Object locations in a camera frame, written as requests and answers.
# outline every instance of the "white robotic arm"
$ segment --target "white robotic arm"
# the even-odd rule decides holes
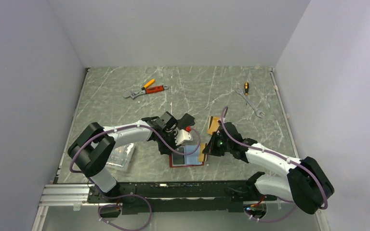
[[[102,127],[98,123],[91,123],[69,147],[67,153],[81,172],[103,193],[115,196],[120,194],[119,184],[105,168],[113,149],[138,141],[154,140],[158,143],[161,154],[170,154],[171,150],[166,144],[175,149],[185,140],[192,140],[192,136],[184,129],[194,124],[194,118],[189,114],[177,120],[168,112],[161,117],[146,117],[122,126]],[[94,144],[87,145],[96,135],[100,136],[93,140]]]
[[[264,147],[260,143],[252,144],[252,146],[262,150],[268,150],[268,148]],[[299,158],[293,158],[283,154],[280,155],[296,163],[300,163],[301,161]],[[255,149],[249,149],[246,152],[246,158],[249,163],[263,166],[276,174],[273,176],[266,174],[257,179],[254,185],[260,194],[274,195],[289,201],[293,200],[289,182],[287,180],[287,174],[289,173],[290,169],[296,168],[295,165],[290,164],[274,155],[265,154]]]

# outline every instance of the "screwdriver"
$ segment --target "screwdriver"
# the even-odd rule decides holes
[[[138,92],[137,92],[137,94],[138,93],[140,93],[142,90],[145,90],[145,89],[147,89],[149,86],[151,86],[153,83],[155,83],[155,79],[153,78],[152,80],[150,80],[149,82],[147,82],[142,88],[141,88],[141,90],[139,90]]]
[[[245,95],[248,96],[248,94],[249,94],[249,83],[246,82],[245,83]]]

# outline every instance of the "black mounting base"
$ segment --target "black mounting base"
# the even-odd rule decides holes
[[[100,216],[102,218],[105,218],[106,220],[108,220],[107,218],[118,218],[120,214],[121,214],[121,210],[116,209],[115,207],[105,207],[105,208],[101,208],[100,210]]]
[[[136,194],[136,187],[133,184],[120,184],[120,193],[121,195],[126,194]],[[135,197],[128,196],[123,197],[120,199],[122,203],[133,203],[135,201]],[[89,204],[104,204],[104,203],[114,203],[117,202],[118,199],[105,199],[101,196],[99,191],[95,187],[90,187],[89,196],[87,197],[87,202]]]

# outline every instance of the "gray floor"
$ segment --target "gray floor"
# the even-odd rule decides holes
[[[201,141],[208,142],[209,116],[219,116],[228,105],[226,120],[234,123],[244,138],[252,138],[266,147],[294,156],[282,110],[267,67],[179,66],[179,67],[99,67],[90,68],[83,87],[77,117],[72,125],[69,146],[91,122],[117,126],[142,117],[160,116],[165,111],[180,118],[184,113],[195,117]],[[157,85],[169,90],[140,96],[135,100],[122,97],[126,90],[138,90],[154,78]],[[249,98],[266,115],[258,118],[244,99],[234,92],[240,84],[250,82]],[[70,173],[70,157],[65,156],[59,183],[87,182],[82,174]],[[232,155],[210,156],[205,166],[170,168],[167,155],[160,155],[156,142],[137,143],[126,172],[110,172],[124,181],[246,180],[260,166],[246,164]]]
[[[291,205],[268,206],[264,219],[276,219],[285,215]],[[126,229],[137,229],[148,219],[147,213],[121,215],[114,221]],[[82,206],[80,211],[73,211],[71,206],[49,207],[43,231],[115,231],[114,227],[98,222],[97,206]],[[151,223],[144,231],[319,231],[315,215],[309,215],[296,209],[288,218],[276,223],[258,223],[248,220],[243,213],[226,211],[170,212],[154,213]]]

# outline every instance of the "robotic arm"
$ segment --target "robotic arm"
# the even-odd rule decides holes
[[[177,120],[169,112],[165,112],[161,117],[146,117],[132,124],[115,127],[102,127],[94,122],[89,124],[79,135],[69,147],[67,153],[75,160],[81,172],[91,179],[106,196],[119,196],[121,195],[119,184],[105,168],[113,149],[132,142],[153,140],[158,143],[161,154],[171,154],[171,150],[160,137],[175,149],[185,140],[191,138],[185,128],[194,124],[194,118],[189,114],[185,114]],[[104,135],[94,139],[94,145],[89,143],[78,153],[88,140],[101,133],[104,133]]]
[[[234,142],[226,134],[225,129],[233,139],[254,149]],[[276,155],[264,153],[265,150],[276,153]],[[294,201],[302,211],[308,214],[314,214],[321,208],[324,199],[314,179],[292,163],[300,164],[312,172],[320,182],[327,198],[334,193],[333,186],[316,160],[311,157],[303,160],[289,157],[270,150],[250,138],[243,139],[230,122],[224,124],[219,122],[218,130],[213,133],[203,153],[214,156],[231,153],[236,159],[269,169],[277,176],[270,176],[264,172],[255,173],[246,182],[248,193],[256,196],[274,195],[284,200]]]

